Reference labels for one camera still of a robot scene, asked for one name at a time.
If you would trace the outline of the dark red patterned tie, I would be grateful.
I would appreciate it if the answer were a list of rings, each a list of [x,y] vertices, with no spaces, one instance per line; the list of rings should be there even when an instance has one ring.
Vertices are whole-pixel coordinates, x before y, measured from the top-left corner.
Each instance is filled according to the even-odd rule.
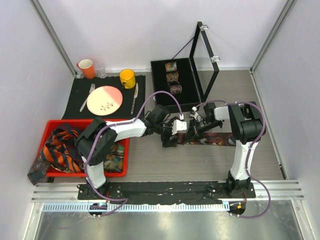
[[[206,132],[203,137],[187,141],[185,140],[186,134],[179,134],[177,143],[179,145],[212,145],[223,147],[235,147],[236,140],[231,132]]]

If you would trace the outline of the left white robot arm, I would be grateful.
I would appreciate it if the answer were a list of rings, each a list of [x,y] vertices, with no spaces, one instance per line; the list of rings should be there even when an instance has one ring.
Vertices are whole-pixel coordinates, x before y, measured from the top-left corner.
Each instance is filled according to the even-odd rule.
[[[100,200],[107,192],[104,185],[104,161],[114,143],[129,139],[149,136],[154,133],[161,136],[163,147],[177,145],[177,134],[187,129],[184,115],[168,119],[170,113],[161,105],[140,118],[122,121],[105,121],[100,117],[94,119],[75,140],[84,163],[86,180],[89,182],[89,194]]]

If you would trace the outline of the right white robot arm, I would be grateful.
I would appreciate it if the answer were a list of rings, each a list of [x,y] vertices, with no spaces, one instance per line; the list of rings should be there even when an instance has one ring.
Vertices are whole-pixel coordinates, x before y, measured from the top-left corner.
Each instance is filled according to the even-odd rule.
[[[198,115],[199,105],[193,107],[190,112],[189,129],[180,142],[182,144],[200,142],[209,137],[209,130],[222,127],[223,121],[229,120],[235,155],[224,190],[230,197],[236,198],[250,190],[254,151],[266,133],[264,114],[254,101],[225,103],[220,107],[216,106],[214,101],[208,101],[202,105],[205,118]]]

